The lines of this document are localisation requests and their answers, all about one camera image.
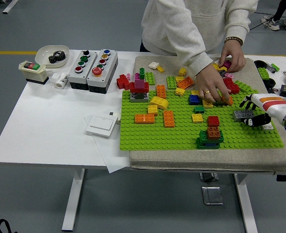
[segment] white plate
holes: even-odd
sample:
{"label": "white plate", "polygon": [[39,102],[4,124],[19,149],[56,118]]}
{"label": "white plate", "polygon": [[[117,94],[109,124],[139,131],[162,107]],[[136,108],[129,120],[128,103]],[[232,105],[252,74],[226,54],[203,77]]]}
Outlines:
{"label": "white plate", "polygon": [[[56,51],[64,51],[65,53],[65,59],[63,61],[56,62],[54,64],[51,64],[49,62],[49,57],[53,55]],[[46,65],[46,68],[58,68],[66,64],[69,56],[69,48],[65,45],[47,45],[45,47],[42,47],[40,50],[38,50],[35,61],[38,64]]]}

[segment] hand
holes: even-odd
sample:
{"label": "hand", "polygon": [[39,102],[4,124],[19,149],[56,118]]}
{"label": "hand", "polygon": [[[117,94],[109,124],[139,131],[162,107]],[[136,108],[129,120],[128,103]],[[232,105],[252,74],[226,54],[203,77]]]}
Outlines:
{"label": "hand", "polygon": [[228,73],[239,71],[245,66],[246,59],[240,43],[237,40],[227,40],[224,44],[219,59],[219,67],[224,64],[226,57],[229,55],[232,56],[232,63],[230,68],[227,70]]}
{"label": "hand", "polygon": [[201,99],[214,103],[221,102],[222,98],[217,89],[221,92],[226,101],[229,100],[229,92],[220,74],[215,70],[212,64],[201,70],[197,74],[197,84],[199,88],[199,96]]}

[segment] white table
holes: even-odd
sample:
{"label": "white table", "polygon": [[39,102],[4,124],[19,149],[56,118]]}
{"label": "white table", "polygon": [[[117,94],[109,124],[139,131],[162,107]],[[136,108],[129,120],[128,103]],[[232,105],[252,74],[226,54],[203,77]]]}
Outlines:
{"label": "white table", "polygon": [[[68,62],[54,71],[69,73],[79,53],[80,50],[70,50]],[[69,84],[63,90],[56,89],[53,80],[45,85],[27,83],[0,135],[0,163],[52,165],[75,170],[62,230],[73,230],[84,169],[105,166],[94,139],[85,132],[84,118],[98,111],[121,108],[122,90],[117,88],[116,79],[120,74],[132,74],[135,57],[142,55],[147,54],[118,52],[118,66],[107,94],[71,89]],[[286,57],[246,57],[280,67],[279,72],[269,75],[277,82],[276,87],[281,86],[280,76],[281,71],[286,70]],[[110,150],[109,153],[118,156],[118,151]],[[235,176],[239,195],[243,196],[240,203],[246,229],[254,232],[256,224],[245,176]]]}

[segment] gray floor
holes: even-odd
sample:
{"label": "gray floor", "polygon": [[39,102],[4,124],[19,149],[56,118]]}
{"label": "gray floor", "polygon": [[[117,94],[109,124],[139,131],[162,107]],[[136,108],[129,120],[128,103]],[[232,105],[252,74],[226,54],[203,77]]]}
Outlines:
{"label": "gray floor", "polygon": [[[257,12],[273,14],[278,0],[262,0]],[[146,0],[19,0],[5,15],[0,4],[0,50],[70,49],[138,51]],[[253,14],[250,28],[263,15]],[[286,55],[286,31],[253,29],[245,54]],[[0,134],[26,81],[17,66],[34,55],[0,55]],[[88,170],[74,232],[242,233],[232,175],[220,174],[223,206],[205,206],[198,173]],[[260,233],[286,233],[286,183],[252,174],[248,183]],[[13,231],[61,232],[72,174],[65,168],[0,164],[0,218]]]}

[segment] green baseplate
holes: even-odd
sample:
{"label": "green baseplate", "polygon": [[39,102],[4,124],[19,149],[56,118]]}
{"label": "green baseplate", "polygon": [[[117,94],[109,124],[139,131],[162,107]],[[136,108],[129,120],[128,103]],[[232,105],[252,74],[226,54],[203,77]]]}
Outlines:
{"label": "green baseplate", "polygon": [[[251,127],[242,122],[235,122],[232,113],[240,108],[240,103],[246,95],[258,93],[257,90],[240,92],[231,95],[234,104],[232,106],[219,105],[213,108],[205,108],[203,123],[192,123],[191,115],[194,113],[194,105],[189,105],[188,98],[191,91],[185,91],[183,96],[178,96],[173,90],[166,90],[169,102],[167,110],[174,112],[174,128],[165,128],[163,110],[158,109],[154,124],[135,124],[135,114],[147,114],[148,103],[131,103],[130,91],[122,93],[121,110],[121,150],[197,150],[197,138],[200,130],[207,129],[207,117],[219,117],[219,129],[222,131],[224,141],[220,143],[220,149],[260,149],[282,148],[283,142],[275,129],[262,130],[261,127]],[[156,91],[149,91],[149,99],[156,96]],[[254,114],[262,114],[259,108]]]}

